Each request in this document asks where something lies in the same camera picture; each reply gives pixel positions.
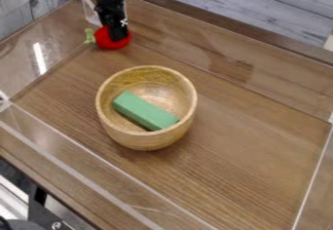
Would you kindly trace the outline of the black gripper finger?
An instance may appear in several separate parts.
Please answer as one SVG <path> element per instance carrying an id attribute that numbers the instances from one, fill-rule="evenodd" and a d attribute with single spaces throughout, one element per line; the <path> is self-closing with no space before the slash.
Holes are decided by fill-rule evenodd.
<path id="1" fill-rule="evenodd" d="M 106 26 L 113 42 L 117 42 L 128 36 L 127 18 L 122 10 L 113 9 L 104 11 L 101 15 L 101 23 Z"/>

